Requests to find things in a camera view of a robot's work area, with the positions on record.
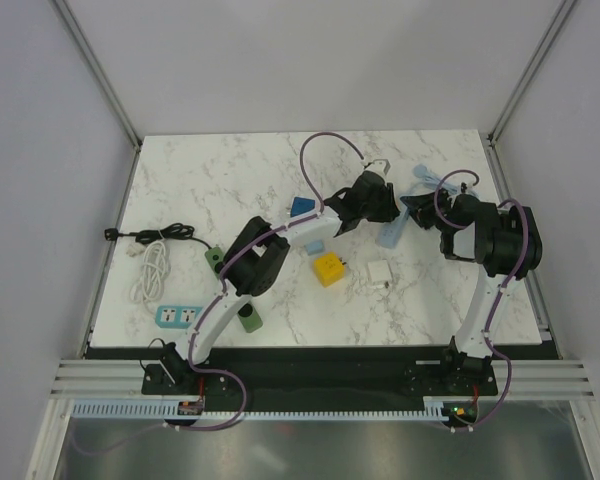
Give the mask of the dark blue cube adapter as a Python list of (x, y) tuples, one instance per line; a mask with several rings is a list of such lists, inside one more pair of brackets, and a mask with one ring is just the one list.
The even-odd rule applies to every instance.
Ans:
[(303, 217), (315, 212), (316, 201), (314, 199), (296, 196), (293, 198), (289, 216), (291, 218)]

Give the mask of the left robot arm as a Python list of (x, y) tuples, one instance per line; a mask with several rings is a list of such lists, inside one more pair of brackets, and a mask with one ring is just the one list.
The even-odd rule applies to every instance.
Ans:
[(176, 392), (191, 392), (199, 382), (198, 366), (207, 360), (220, 334), (244, 306), (274, 285), (293, 247), (336, 238), (361, 221), (395, 220), (399, 209), (387, 172), (375, 162), (368, 164), (352, 186), (278, 227), (260, 216), (250, 219), (224, 255), (219, 292), (184, 334), (164, 344), (158, 362), (145, 368), (145, 377), (155, 381), (163, 374)]

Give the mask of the green power strip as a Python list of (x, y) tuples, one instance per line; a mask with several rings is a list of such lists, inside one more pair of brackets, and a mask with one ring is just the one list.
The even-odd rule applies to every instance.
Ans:
[(263, 326), (263, 320), (255, 309), (252, 299), (238, 296), (233, 285), (226, 280), (212, 303), (203, 311), (202, 327), (218, 327), (222, 333), (229, 321), (237, 317), (246, 333), (250, 334)]

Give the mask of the yellow cube plug adapter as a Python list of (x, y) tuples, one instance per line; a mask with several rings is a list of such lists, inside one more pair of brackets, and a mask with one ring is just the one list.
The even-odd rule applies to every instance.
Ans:
[(326, 253), (313, 261), (313, 272), (323, 287), (329, 287), (345, 276), (346, 267), (333, 252)]

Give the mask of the aluminium frame post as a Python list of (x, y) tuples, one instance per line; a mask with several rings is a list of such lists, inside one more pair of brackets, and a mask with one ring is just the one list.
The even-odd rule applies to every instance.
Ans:
[(578, 5), (578, 0), (562, 0), (559, 2), (556, 11), (544, 29), (540, 40), (517, 80), (513, 91), (498, 115), (494, 126), (486, 135), (486, 139), (490, 146), (495, 146), (502, 137), (506, 127), (510, 123), (527, 91), (532, 86), (532, 83), (542, 69), (545, 61), (557, 44), (559, 37), (566, 28)]
[(105, 103), (113, 114), (115, 120), (131, 144), (132, 148), (139, 152), (142, 147), (142, 139), (137, 129), (133, 126), (129, 115), (125, 111), (113, 85), (111, 84), (104, 68), (101, 65), (94, 49), (92, 48), (83, 28), (81, 27), (70, 3), (65, 0), (50, 0), (50, 6), (55, 11), (58, 19), (77, 49), (89, 74), (94, 80), (98, 90), (102, 94)]

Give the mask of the light blue plug adapter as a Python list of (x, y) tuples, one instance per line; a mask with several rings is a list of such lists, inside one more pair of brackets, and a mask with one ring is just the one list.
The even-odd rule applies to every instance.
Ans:
[(325, 244), (322, 240), (314, 240), (305, 245), (308, 255), (318, 255), (325, 251)]

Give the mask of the light blue power strip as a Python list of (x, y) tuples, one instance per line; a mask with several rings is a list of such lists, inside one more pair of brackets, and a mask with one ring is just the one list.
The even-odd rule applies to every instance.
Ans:
[(409, 209), (404, 208), (396, 219), (382, 225), (376, 237), (376, 244), (381, 248), (395, 249), (402, 237), (408, 219)]

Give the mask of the right aluminium frame post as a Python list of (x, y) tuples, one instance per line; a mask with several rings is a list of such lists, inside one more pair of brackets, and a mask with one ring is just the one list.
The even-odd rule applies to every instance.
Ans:
[(556, 11), (544, 29), (540, 40), (517, 80), (513, 91), (498, 115), (494, 126), (486, 135), (486, 139), (490, 146), (495, 146), (502, 137), (506, 127), (510, 123), (527, 91), (532, 86), (532, 83), (542, 69), (545, 61), (557, 44), (559, 37), (566, 28), (578, 5), (578, 0), (562, 0), (559, 2)]

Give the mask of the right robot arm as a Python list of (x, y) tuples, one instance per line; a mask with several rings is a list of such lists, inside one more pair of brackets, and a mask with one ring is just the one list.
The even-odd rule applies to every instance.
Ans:
[(444, 189), (403, 196), (401, 202), (420, 228), (440, 231), (445, 259), (478, 266), (465, 319), (443, 350), (439, 364), (425, 371), (449, 393), (493, 395), (497, 392), (491, 367), (494, 334), (507, 302), (542, 258), (533, 213), (513, 201), (496, 205), (469, 194), (452, 198)]

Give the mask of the teal USB power strip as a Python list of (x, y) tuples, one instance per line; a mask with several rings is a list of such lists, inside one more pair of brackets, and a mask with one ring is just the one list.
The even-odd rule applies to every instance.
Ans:
[(157, 308), (155, 324), (161, 329), (186, 330), (201, 312), (202, 308), (197, 306), (162, 305)]

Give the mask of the left aluminium frame post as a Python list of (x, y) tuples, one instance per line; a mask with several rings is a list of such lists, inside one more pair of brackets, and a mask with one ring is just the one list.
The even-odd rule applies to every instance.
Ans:
[(55, 11), (58, 19), (77, 49), (89, 74), (94, 80), (98, 90), (102, 94), (105, 103), (113, 114), (115, 120), (131, 144), (132, 148), (139, 152), (142, 147), (142, 139), (137, 129), (133, 126), (129, 115), (125, 111), (113, 85), (111, 84), (104, 68), (101, 65), (94, 49), (92, 48), (83, 28), (81, 27), (70, 3), (65, 0), (50, 0), (50, 6)]

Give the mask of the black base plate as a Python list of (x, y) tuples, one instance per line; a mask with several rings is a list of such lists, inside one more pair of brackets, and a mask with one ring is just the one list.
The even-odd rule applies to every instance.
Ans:
[(384, 410), (414, 408), (427, 397), (454, 394), (425, 371), (443, 347), (265, 347), (212, 349), (199, 372), (180, 386), (145, 377), (145, 395), (199, 394), (213, 410)]

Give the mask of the white USB charger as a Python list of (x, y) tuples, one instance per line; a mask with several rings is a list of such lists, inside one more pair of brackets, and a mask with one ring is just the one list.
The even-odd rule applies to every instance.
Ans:
[(374, 287), (386, 288), (392, 281), (392, 273), (386, 260), (374, 260), (367, 263), (369, 282)]

